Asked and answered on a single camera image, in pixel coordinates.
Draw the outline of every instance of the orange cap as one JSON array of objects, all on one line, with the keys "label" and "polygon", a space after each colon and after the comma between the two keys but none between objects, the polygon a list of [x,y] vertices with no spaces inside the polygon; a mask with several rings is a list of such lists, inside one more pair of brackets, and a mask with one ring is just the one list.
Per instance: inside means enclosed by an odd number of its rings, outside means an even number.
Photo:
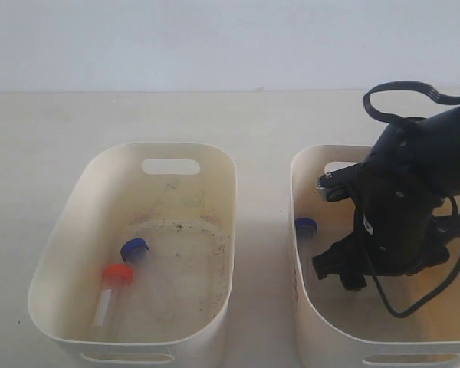
[{"label": "orange cap", "polygon": [[131,282],[133,280],[133,271],[125,264],[109,264],[102,270],[102,279],[108,276],[119,276],[124,278],[126,281]]}]

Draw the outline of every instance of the white wall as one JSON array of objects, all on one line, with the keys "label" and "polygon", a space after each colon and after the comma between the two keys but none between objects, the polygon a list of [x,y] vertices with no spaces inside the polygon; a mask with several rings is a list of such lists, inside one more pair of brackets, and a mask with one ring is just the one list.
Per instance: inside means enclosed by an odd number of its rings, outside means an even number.
[{"label": "white wall", "polygon": [[460,86],[460,0],[0,1],[0,91]]}]

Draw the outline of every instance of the blue cap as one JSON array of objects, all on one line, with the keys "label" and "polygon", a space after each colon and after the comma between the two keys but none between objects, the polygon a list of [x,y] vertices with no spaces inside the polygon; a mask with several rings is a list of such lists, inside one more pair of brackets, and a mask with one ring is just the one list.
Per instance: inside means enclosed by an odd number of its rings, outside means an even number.
[{"label": "blue cap", "polygon": [[132,251],[141,248],[144,248],[146,251],[148,251],[148,245],[146,244],[146,241],[141,238],[131,239],[127,241],[126,244],[121,248],[121,258],[126,262]]},{"label": "blue cap", "polygon": [[297,218],[294,220],[295,228],[314,228],[317,231],[317,223],[308,217]]}]

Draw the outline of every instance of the tabletop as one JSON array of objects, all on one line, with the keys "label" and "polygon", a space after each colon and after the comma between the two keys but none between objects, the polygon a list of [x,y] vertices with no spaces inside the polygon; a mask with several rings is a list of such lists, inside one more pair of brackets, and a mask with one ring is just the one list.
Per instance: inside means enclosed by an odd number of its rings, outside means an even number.
[{"label": "tabletop", "polygon": [[[301,367],[287,251],[290,164],[308,146],[373,145],[385,125],[364,112],[364,92],[0,94],[0,368],[77,367],[31,322],[28,286],[84,167],[140,141],[208,143],[233,158],[235,273],[222,366]],[[443,110],[415,94],[376,102],[400,114]]]}]

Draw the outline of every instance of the white plastic basket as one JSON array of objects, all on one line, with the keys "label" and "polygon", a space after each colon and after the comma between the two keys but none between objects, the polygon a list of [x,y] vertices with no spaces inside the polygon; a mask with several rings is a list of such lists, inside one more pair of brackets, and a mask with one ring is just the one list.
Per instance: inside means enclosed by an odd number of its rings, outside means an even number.
[{"label": "white plastic basket", "polygon": [[[336,276],[322,281],[312,271],[307,294],[301,269],[294,220],[313,218],[318,236],[313,255],[328,249],[352,231],[353,203],[329,203],[317,192],[316,179],[328,163],[357,163],[369,147],[314,146],[294,157],[291,166],[290,257],[294,290],[294,320],[298,351],[307,367],[455,367],[460,366],[460,275],[434,300],[405,319],[390,316],[373,280],[355,293],[345,291]],[[460,210],[460,197],[457,198]],[[439,213],[449,214],[449,203]],[[460,239],[448,245],[447,264],[417,275],[381,278],[387,296],[397,310],[435,287],[452,269],[460,251]]]},{"label": "white plastic basket", "polygon": [[[31,319],[85,366],[218,366],[235,201],[235,165],[215,147],[131,143],[101,153],[84,170],[41,257],[28,295]],[[169,275],[176,317],[162,323],[149,307],[132,311],[115,343],[89,341],[100,271],[120,261],[130,238],[145,238]]]}]

